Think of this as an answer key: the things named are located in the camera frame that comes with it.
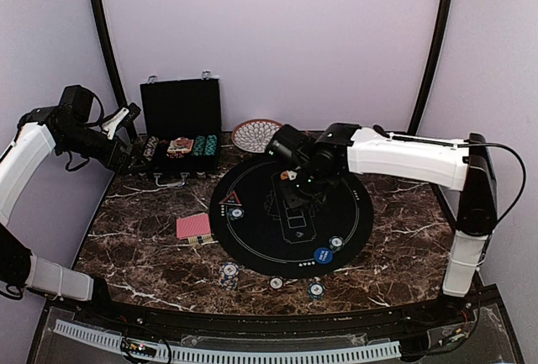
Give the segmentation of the blue small blind button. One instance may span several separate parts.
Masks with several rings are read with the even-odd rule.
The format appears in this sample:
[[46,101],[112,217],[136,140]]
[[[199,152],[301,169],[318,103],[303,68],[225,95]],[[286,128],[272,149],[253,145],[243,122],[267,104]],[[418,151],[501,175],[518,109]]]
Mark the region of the blue small blind button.
[[327,265],[333,261],[333,251],[326,247],[320,247],[314,252],[314,261],[320,265]]

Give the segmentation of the blue green chip stack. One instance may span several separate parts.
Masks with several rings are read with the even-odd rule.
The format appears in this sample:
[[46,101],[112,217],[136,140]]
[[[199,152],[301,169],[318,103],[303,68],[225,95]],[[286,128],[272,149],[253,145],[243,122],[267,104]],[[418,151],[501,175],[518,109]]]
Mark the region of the blue green chip stack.
[[321,282],[311,282],[308,285],[308,296],[311,300],[322,300],[325,293],[325,286]]

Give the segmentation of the brown white chip stack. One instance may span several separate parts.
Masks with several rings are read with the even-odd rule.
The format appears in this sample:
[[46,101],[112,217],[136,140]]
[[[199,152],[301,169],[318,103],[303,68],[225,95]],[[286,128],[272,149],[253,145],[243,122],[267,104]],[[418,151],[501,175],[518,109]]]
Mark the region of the brown white chip stack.
[[283,280],[280,277],[272,277],[269,281],[271,289],[278,290],[283,287]]

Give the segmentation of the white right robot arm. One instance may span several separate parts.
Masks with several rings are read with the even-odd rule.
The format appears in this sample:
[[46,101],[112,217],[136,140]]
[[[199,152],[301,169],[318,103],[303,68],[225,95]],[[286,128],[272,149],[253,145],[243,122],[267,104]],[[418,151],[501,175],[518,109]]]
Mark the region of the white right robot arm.
[[498,223],[496,178],[483,136],[439,140],[387,132],[381,126],[334,123],[314,140],[289,124],[270,139],[266,153],[293,171],[285,187],[291,208],[322,202],[347,174],[378,174],[428,182],[460,193],[455,237],[442,296],[429,308],[437,325],[451,322]]

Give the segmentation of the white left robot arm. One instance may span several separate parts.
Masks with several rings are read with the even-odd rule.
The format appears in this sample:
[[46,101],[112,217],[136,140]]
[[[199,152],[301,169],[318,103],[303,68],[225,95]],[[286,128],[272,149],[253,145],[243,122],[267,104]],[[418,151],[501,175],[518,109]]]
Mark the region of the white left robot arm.
[[131,122],[140,109],[135,104],[118,109],[101,129],[80,122],[71,105],[37,108],[25,114],[17,136],[1,155],[1,282],[2,294],[20,299],[25,291],[48,298],[86,303],[87,315],[101,327],[119,319],[118,307],[103,295],[104,282],[60,263],[38,256],[8,228],[13,214],[21,212],[20,202],[37,177],[42,164],[53,153],[78,154],[99,161],[110,171],[128,171],[133,151],[116,134]]

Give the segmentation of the blue tan chip row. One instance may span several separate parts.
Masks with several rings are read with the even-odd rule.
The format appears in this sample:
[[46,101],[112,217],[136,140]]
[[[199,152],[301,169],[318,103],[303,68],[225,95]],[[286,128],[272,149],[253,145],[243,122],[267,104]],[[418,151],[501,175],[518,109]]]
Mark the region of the blue tan chip row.
[[151,165],[154,154],[156,153],[156,148],[159,145],[159,139],[155,136],[150,136],[147,138],[145,145],[142,149],[142,162],[145,167]]

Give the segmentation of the red dice row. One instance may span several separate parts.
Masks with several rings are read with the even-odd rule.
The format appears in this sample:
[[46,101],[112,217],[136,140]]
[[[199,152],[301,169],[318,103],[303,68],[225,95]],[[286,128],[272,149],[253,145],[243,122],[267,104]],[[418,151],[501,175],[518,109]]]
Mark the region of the red dice row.
[[168,158],[172,158],[172,159],[182,159],[182,158],[185,158],[185,154],[184,154],[184,153],[181,153],[181,152],[167,153],[166,156],[167,156]]

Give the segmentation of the black poker chip case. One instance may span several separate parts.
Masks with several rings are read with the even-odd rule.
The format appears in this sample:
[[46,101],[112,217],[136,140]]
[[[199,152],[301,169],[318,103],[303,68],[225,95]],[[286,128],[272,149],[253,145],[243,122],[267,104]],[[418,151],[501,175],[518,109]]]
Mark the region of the black poker chip case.
[[[195,140],[198,135],[219,137],[222,127],[219,80],[186,79],[143,83],[140,95],[146,133],[160,140],[180,137]],[[150,172],[177,175],[181,172],[209,172],[218,165],[220,139],[215,156],[193,156],[172,159],[168,147],[156,148]]]

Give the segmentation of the cards in case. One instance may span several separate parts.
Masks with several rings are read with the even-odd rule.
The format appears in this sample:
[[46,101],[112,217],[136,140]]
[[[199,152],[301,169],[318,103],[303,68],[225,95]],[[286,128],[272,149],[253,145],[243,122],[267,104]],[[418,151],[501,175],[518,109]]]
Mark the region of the cards in case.
[[194,140],[188,138],[177,138],[172,140],[167,148],[168,154],[187,154],[193,149]]

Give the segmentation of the round black poker mat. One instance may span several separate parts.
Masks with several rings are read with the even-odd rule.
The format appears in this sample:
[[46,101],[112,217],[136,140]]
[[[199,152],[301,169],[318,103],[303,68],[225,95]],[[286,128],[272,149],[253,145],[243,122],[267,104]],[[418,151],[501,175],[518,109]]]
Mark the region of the round black poker mat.
[[[292,210],[279,188],[285,168],[276,158],[254,156],[233,167],[214,189],[209,221],[224,250],[255,272],[284,278],[321,277],[350,263],[366,246],[374,221],[372,200],[361,181],[347,174],[333,188],[323,205]],[[236,191],[241,206],[219,202]],[[245,211],[230,220],[230,208]],[[330,248],[339,236],[344,245],[333,251],[333,261],[320,265],[314,252]]]

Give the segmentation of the patterned ceramic plate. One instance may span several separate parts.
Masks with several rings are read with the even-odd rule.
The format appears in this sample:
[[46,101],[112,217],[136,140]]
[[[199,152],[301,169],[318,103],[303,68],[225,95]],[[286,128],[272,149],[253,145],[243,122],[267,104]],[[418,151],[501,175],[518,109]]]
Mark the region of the patterned ceramic plate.
[[263,154],[272,136],[282,124],[270,119],[252,119],[239,124],[232,132],[231,139],[239,149]]

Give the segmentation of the green chip row left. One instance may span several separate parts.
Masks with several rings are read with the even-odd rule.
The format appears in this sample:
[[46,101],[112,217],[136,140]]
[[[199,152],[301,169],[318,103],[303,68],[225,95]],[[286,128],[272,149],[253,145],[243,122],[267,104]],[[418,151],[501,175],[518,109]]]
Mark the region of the green chip row left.
[[202,156],[204,154],[206,144],[206,137],[203,135],[198,135],[193,144],[193,156]]

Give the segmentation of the green chip row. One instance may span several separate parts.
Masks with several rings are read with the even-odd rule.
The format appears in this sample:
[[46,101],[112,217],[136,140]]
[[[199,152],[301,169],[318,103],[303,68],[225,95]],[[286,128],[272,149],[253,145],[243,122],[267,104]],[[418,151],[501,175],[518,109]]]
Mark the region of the green chip row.
[[198,135],[193,144],[193,156],[202,156],[204,154],[206,144],[206,137],[203,135]]
[[208,135],[206,137],[205,146],[203,149],[204,156],[215,156],[218,148],[219,138],[217,135]]

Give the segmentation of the triangular all in button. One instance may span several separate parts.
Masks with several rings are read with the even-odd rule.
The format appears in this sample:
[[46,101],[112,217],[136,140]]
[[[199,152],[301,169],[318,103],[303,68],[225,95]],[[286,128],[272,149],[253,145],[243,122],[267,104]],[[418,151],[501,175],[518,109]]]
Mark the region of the triangular all in button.
[[242,203],[237,195],[236,191],[227,194],[220,202],[221,205],[227,206],[241,206]]

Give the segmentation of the green chip row right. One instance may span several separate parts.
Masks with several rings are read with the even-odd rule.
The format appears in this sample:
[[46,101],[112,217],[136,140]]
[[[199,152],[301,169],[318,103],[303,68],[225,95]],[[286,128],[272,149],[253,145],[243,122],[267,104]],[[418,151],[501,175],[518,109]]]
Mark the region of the green chip row right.
[[205,146],[203,149],[204,156],[215,156],[218,148],[219,138],[217,135],[208,135],[206,137]]

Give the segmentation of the blue tan chip stack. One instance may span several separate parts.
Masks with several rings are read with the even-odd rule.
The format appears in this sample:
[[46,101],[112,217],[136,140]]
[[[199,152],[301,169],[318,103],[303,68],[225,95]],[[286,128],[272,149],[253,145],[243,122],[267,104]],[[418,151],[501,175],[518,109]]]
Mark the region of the blue tan chip stack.
[[233,262],[226,262],[219,269],[219,285],[224,290],[235,290],[239,281],[239,267]]

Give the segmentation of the red playing card deck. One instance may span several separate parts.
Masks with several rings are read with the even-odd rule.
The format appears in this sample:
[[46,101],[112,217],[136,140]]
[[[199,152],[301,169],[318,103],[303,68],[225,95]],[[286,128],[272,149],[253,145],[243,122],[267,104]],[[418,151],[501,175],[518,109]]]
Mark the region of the red playing card deck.
[[191,237],[210,235],[210,223],[208,214],[195,214],[185,218],[177,219],[176,232],[179,240]]

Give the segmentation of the black corner frame post left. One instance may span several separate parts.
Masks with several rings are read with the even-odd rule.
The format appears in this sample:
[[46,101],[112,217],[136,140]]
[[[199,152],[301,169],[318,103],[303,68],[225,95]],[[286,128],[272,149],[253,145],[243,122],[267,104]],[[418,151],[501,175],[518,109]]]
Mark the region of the black corner frame post left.
[[103,0],[90,0],[90,3],[104,64],[108,73],[108,79],[113,89],[115,101],[119,107],[126,107],[128,104],[127,98],[119,76],[119,69],[115,60],[112,41],[108,32]]

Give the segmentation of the black corner frame post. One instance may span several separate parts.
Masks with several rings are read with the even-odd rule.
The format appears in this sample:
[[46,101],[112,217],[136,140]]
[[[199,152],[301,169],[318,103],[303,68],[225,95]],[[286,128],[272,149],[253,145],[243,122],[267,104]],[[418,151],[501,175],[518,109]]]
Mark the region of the black corner frame post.
[[115,60],[112,41],[108,32],[103,0],[90,0],[90,3],[104,64],[108,73],[108,79],[113,89],[115,101],[119,107],[126,107],[128,104],[127,98],[119,76],[119,69]]
[[424,74],[419,86],[414,109],[407,128],[408,135],[416,135],[425,114],[430,91],[435,78],[440,53],[445,38],[446,26],[449,19],[452,0],[439,0],[435,18],[435,25],[430,42],[430,49],[425,62]]

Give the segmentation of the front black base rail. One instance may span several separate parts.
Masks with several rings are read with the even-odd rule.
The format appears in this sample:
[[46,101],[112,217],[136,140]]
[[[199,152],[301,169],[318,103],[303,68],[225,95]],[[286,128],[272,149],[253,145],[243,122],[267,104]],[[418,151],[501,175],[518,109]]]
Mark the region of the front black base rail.
[[424,335],[436,327],[470,324],[476,309],[499,298],[495,286],[473,290],[460,303],[440,299],[385,309],[350,311],[340,314],[224,315],[150,309],[112,303],[108,310],[80,307],[76,318],[90,324],[106,324],[133,335],[162,336],[180,340],[187,335],[238,338],[307,338],[365,334],[392,339]]

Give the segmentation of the black corner frame post right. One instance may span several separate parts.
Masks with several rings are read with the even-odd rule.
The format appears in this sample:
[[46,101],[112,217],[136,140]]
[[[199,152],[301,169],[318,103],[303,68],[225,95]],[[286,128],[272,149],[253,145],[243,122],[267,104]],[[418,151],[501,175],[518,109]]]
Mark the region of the black corner frame post right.
[[424,74],[419,86],[414,109],[407,128],[408,135],[416,135],[425,114],[430,91],[435,78],[440,53],[445,38],[446,26],[449,19],[452,0],[439,0],[435,18],[435,25],[430,42],[430,49],[425,62]]

